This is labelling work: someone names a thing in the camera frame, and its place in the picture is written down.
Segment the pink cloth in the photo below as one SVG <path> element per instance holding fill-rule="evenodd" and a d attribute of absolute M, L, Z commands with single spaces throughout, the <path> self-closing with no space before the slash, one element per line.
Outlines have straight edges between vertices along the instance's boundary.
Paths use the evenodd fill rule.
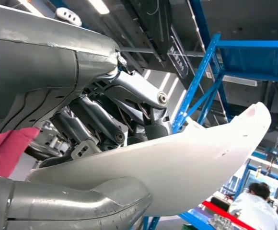
<path fill-rule="evenodd" d="M 22 153 L 39 132 L 38 128 L 31 127 L 0 134 L 0 176 L 9 177 Z"/>

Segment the ceiling duct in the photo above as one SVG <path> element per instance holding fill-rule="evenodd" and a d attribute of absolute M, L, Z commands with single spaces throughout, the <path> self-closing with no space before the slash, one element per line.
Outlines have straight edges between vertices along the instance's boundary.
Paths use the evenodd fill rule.
<path fill-rule="evenodd" d="M 171 9 L 168 0 L 122 0 L 125 8 L 137 21 L 147 38 L 148 45 L 153 50 L 159 62 L 168 60 Z"/>

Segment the wire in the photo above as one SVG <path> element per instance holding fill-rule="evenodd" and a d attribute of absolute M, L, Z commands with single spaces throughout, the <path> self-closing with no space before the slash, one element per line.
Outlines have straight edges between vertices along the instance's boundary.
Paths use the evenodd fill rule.
<path fill-rule="evenodd" d="M 98 134 L 96 130 L 95 130 L 95 136 L 96 136 L 96 138 L 97 138 L 98 142 L 100 142 L 100 143 L 101 142 L 100 134 Z"/>
<path fill-rule="evenodd" d="M 153 13 L 149 13 L 149 12 L 147 12 L 147 14 L 148 15 L 154 15 L 156 14 L 158 10 L 159 10 L 159 0 L 157 0 L 157 8 L 156 11 L 153 12 Z"/>
<path fill-rule="evenodd" d="M 150 117 L 147 114 L 147 112 L 144 109 L 144 107 L 142 107 L 142 105 L 138 104 L 139 109 L 141 110 L 141 112 L 147 119 L 147 120 L 150 120 Z"/>
<path fill-rule="evenodd" d="M 134 133 L 134 130 L 126 121 L 125 117 L 123 115 L 123 113 L 121 111 L 120 108 L 118 107 L 119 112 L 121 114 L 122 119 L 125 123 L 125 125 L 131 132 Z"/>

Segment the white shirt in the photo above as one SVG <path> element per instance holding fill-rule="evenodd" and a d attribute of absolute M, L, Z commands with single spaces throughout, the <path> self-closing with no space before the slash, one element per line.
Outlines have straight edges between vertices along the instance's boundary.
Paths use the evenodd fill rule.
<path fill-rule="evenodd" d="M 240 213 L 239 220 L 256 230 L 278 230 L 278 214 L 260 196 L 242 193 L 230 205 L 229 213 Z"/>

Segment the metal bolt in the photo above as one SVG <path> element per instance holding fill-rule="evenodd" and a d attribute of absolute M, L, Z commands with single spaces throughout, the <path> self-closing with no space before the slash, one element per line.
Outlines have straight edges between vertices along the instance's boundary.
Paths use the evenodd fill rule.
<path fill-rule="evenodd" d="M 168 98 L 167 98 L 167 95 L 165 95 L 165 93 L 163 92 L 160 92 L 159 95 L 158 95 L 158 101 L 162 104 L 162 105 L 165 105 L 168 103 Z"/>
<path fill-rule="evenodd" d="M 123 142 L 125 140 L 124 133 L 122 132 L 117 132 L 115 135 L 115 139 L 118 142 Z"/>

